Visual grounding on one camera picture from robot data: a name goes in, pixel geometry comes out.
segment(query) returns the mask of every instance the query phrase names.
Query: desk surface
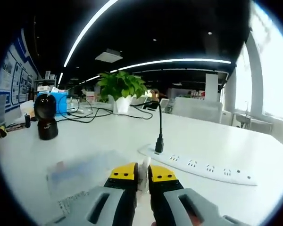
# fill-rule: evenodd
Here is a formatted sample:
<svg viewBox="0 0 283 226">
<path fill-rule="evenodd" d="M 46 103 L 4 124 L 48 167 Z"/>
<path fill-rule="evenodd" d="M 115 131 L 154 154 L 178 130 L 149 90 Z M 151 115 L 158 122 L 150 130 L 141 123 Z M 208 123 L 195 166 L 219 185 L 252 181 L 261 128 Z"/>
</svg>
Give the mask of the desk surface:
<svg viewBox="0 0 283 226">
<path fill-rule="evenodd" d="M 37 123 L 33 122 L 30 128 L 11 132 L 0 140 L 2 171 L 24 209 L 39 224 L 44 224 L 61 213 L 48 192 L 47 167 L 92 153 L 90 146 L 94 145 L 103 150 L 118 150 L 130 161 L 141 161 L 144 156 L 137 149 L 155 143 L 158 137 L 159 115 L 152 113 L 150 120 L 110 115 L 89 124 L 62 121 L 58 123 L 58 136 L 50 141 L 38 138 Z M 136 109 L 129 114 L 147 117 Z M 248 170 L 256 176 L 258 186 L 242 186 L 171 168 L 184 187 L 215 203 L 221 215 L 258 225 L 281 198 L 283 145 L 271 135 L 163 114 L 163 136 L 168 150 L 215 165 Z M 152 164 L 163 165 L 156 161 Z M 151 225 L 153 221 L 150 204 L 137 207 L 134 225 Z"/>
</svg>

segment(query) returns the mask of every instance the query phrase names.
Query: white power strip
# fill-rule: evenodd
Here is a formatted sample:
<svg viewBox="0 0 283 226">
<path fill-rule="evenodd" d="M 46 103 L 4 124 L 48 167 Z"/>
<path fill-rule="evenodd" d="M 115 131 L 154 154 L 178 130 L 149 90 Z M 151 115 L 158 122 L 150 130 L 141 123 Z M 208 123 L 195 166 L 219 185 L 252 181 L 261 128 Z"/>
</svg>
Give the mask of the white power strip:
<svg viewBox="0 0 283 226">
<path fill-rule="evenodd" d="M 156 153 L 155 145 L 149 144 L 138 149 L 138 152 L 165 165 L 204 178 L 238 185 L 257 185 L 253 175 L 248 172 L 199 162 L 197 159 L 194 159 L 193 156 L 172 154 L 166 147 L 163 153 Z"/>
</svg>

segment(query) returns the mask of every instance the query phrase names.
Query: black plug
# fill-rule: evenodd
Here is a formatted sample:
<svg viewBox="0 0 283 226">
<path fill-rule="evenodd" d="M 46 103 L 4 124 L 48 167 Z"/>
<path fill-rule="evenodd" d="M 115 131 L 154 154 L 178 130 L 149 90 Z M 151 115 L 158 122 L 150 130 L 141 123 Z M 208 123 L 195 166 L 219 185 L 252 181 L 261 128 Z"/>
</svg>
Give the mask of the black plug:
<svg viewBox="0 0 283 226">
<path fill-rule="evenodd" d="M 162 153 L 164 150 L 164 139 L 162 138 L 162 134 L 159 134 L 157 138 L 157 142 L 155 144 L 155 152 Z"/>
</svg>

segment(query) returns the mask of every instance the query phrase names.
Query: window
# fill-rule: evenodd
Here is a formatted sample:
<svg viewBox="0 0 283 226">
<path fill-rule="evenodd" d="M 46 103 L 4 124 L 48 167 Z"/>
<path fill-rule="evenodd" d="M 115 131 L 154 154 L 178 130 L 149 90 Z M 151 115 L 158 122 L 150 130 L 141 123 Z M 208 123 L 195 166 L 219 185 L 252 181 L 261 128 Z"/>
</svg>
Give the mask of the window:
<svg viewBox="0 0 283 226">
<path fill-rule="evenodd" d="M 250 23 L 262 66 L 263 112 L 283 118 L 283 36 L 256 4 L 252 7 Z"/>
<path fill-rule="evenodd" d="M 235 109 L 249 112 L 251 108 L 251 71 L 250 58 L 244 43 L 236 67 L 236 102 Z"/>
</svg>

